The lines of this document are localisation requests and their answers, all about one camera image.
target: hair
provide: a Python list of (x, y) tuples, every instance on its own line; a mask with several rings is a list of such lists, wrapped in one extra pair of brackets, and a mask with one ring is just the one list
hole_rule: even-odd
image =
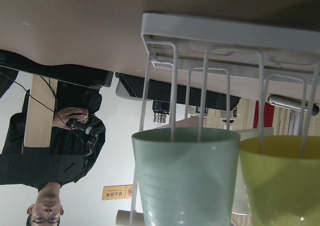
[(26, 223), (25, 223), (25, 226), (31, 226), (31, 217), (32, 217), (32, 214), (29, 214), (28, 218), (26, 219)]

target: sign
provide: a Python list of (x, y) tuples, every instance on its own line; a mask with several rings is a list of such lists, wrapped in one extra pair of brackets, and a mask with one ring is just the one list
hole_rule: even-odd
[(134, 191), (134, 186), (132, 184), (104, 186), (103, 193), (102, 193), (102, 200), (131, 199), (133, 191)]

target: green cup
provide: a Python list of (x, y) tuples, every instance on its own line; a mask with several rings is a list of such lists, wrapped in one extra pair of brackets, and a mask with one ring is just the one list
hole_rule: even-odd
[(229, 226), (240, 135), (161, 128), (132, 136), (146, 226)]
[(320, 137), (268, 136), (240, 143), (242, 174), (253, 226), (320, 225)]

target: warning sign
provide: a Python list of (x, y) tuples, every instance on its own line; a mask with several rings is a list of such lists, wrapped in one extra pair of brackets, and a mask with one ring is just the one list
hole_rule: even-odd
[(134, 191), (134, 186), (132, 184), (104, 186), (103, 193), (102, 193), (102, 200), (131, 199), (133, 191)]

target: ear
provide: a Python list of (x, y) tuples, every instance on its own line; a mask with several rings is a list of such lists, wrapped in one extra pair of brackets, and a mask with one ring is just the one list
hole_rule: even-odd
[(60, 215), (64, 215), (64, 208), (60, 205)]
[(31, 204), (30, 205), (30, 207), (28, 207), (28, 209), (26, 210), (26, 213), (28, 214), (28, 215), (31, 215), (32, 214), (32, 210), (34, 209), (34, 204)]

